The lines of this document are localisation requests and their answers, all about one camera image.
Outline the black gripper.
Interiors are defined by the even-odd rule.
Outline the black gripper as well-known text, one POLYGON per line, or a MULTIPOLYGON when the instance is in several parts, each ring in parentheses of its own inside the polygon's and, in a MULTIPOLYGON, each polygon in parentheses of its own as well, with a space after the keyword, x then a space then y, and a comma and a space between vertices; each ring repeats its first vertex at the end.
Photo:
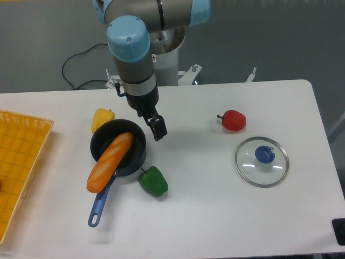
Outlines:
POLYGON ((126 97, 129 106, 135 109, 139 117, 144 117, 150 127, 154 140, 159 141, 167 135, 164 118, 158 114, 155 106, 159 100, 157 83, 155 80, 146 80, 141 83, 114 84, 119 97, 126 97))

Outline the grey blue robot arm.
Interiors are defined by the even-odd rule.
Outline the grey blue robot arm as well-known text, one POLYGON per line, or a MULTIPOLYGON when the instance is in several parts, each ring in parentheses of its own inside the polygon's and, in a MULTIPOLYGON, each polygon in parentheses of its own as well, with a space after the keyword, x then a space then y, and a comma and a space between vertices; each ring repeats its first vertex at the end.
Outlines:
POLYGON ((188 27, 208 21, 210 1, 93 1, 107 27, 120 97, 137 111, 156 141, 167 135, 157 112, 158 88, 178 84, 178 51, 188 27))

